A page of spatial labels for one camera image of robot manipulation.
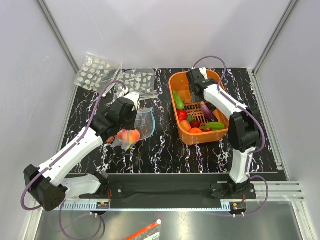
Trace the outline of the pink apple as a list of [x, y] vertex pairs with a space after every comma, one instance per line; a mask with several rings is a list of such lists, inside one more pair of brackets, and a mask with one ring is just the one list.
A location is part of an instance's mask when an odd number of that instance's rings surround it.
[[186, 132], [189, 132], [192, 129], [190, 123], [187, 120], [183, 120], [179, 124], [180, 127]]

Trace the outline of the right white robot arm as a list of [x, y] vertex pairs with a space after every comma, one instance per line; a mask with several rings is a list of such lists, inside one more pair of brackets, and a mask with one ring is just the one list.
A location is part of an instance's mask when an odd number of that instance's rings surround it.
[[236, 199], [245, 192], [243, 183], [250, 179], [253, 154], [265, 146], [265, 133], [258, 121], [258, 109], [235, 100], [222, 88], [221, 82], [209, 78], [206, 71], [204, 67], [194, 68], [186, 76], [193, 95], [213, 104], [229, 120], [228, 141], [233, 148], [229, 176], [233, 182], [227, 185], [227, 192]]

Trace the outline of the red zipper clear bag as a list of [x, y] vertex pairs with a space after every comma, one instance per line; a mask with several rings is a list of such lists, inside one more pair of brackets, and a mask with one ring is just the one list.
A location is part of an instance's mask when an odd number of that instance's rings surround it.
[[107, 142], [108, 144], [112, 144], [112, 143], [115, 141], [115, 139], [116, 139], [116, 136], [112, 136], [112, 137], [110, 137], [106, 142]]

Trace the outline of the purple eggplant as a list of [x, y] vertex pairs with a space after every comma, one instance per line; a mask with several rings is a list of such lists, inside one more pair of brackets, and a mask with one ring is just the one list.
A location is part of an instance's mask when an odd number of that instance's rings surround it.
[[200, 108], [202, 110], [202, 113], [204, 117], [210, 121], [210, 122], [218, 122], [218, 118], [214, 115], [213, 111], [215, 111], [217, 108], [211, 104], [210, 102], [200, 102]]

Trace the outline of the dotted clear bag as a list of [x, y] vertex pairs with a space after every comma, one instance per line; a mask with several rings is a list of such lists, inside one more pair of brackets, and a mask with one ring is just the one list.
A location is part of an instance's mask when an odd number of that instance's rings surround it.
[[122, 66], [121, 63], [87, 53], [82, 68], [75, 75], [74, 84], [100, 94], [106, 85], [117, 79]]
[[126, 70], [119, 74], [118, 81], [123, 82], [130, 92], [140, 94], [140, 100], [158, 97], [155, 90], [155, 71], [152, 68]]

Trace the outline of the dark red strawberry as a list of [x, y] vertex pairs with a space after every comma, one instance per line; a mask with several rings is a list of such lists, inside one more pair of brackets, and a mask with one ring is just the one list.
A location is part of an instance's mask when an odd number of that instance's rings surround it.
[[199, 129], [200, 126], [201, 126], [201, 123], [199, 121], [197, 121], [197, 120], [193, 120], [193, 121], [190, 122], [190, 126], [192, 128], [198, 128]]

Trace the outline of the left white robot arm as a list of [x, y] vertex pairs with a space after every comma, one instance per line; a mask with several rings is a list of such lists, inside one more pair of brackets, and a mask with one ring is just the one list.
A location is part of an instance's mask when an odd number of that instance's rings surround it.
[[140, 94], [132, 91], [113, 102], [105, 113], [95, 113], [86, 127], [61, 151], [38, 167], [30, 164], [24, 171], [26, 189], [45, 211], [50, 212], [73, 197], [103, 198], [108, 193], [107, 177], [91, 172], [67, 178], [69, 172], [93, 150], [120, 130], [133, 127]]

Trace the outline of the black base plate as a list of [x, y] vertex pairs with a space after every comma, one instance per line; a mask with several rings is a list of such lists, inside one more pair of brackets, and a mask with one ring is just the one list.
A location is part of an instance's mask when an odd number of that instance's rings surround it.
[[100, 189], [91, 198], [109, 199], [112, 210], [213, 209], [220, 208], [222, 200], [257, 198], [253, 184], [242, 192], [231, 192], [227, 173], [113, 173], [100, 180]]

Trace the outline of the peach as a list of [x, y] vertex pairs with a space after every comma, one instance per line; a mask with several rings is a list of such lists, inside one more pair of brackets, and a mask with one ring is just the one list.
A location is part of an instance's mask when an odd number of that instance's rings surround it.
[[138, 130], [126, 130], [122, 129], [117, 133], [117, 137], [123, 145], [131, 145], [141, 138], [140, 132]]

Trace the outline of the blue zipper clear bag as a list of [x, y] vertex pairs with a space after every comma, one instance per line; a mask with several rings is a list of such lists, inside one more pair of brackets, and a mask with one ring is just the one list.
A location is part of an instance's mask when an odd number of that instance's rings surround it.
[[140, 108], [137, 112], [134, 129], [138, 130], [140, 133], [140, 140], [134, 142], [133, 144], [122, 144], [116, 135], [116, 139], [110, 146], [114, 149], [117, 147], [121, 147], [124, 151], [129, 150], [133, 146], [135, 146], [138, 142], [144, 141], [151, 137], [156, 128], [156, 121], [154, 116], [154, 109], [150, 108]]

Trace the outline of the orange plastic basket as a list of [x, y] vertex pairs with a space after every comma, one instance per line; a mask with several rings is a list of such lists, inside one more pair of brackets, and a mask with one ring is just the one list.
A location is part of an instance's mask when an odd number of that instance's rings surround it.
[[[189, 89], [189, 81], [187, 78], [187, 73], [185, 71], [173, 74], [168, 81], [168, 85], [179, 138], [184, 144], [191, 146], [196, 144], [212, 143], [218, 142], [224, 138], [229, 130], [229, 119], [220, 110], [214, 110], [214, 116], [217, 117], [220, 123], [224, 124], [225, 129], [206, 131], [205, 126], [209, 123], [209, 121], [205, 118], [205, 115], [201, 110], [200, 103], [192, 102], [192, 97]], [[184, 110], [187, 112], [187, 114], [195, 117], [195, 119], [199, 121], [199, 128], [202, 131], [201, 133], [190, 133], [186, 131], [180, 124], [177, 112], [178, 109], [176, 108], [176, 103], [174, 100], [174, 92], [176, 92], [181, 97], [184, 104]]]

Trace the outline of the red zipper bag foreground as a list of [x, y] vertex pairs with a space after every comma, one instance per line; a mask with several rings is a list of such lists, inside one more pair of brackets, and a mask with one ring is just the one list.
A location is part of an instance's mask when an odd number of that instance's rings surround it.
[[158, 219], [156, 222], [140, 229], [125, 240], [159, 240], [162, 221]]

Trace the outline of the dotted clear bag far left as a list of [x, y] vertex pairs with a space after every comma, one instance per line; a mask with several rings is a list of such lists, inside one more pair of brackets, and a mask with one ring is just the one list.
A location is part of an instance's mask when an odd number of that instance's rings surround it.
[[121, 63], [87, 53], [82, 68], [75, 75], [74, 84], [100, 94], [106, 85], [117, 79], [122, 66]]

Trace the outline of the green star fruit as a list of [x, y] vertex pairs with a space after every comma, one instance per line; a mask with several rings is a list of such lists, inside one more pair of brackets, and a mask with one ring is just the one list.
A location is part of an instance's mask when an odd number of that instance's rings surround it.
[[224, 130], [226, 127], [223, 123], [221, 122], [209, 122], [205, 125], [205, 129], [210, 129], [211, 131], [218, 131], [218, 130]]

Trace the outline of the orange fruit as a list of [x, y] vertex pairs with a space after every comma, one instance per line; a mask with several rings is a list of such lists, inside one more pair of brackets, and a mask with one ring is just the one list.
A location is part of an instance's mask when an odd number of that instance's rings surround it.
[[189, 130], [190, 134], [201, 134], [203, 131], [200, 128], [194, 127]]

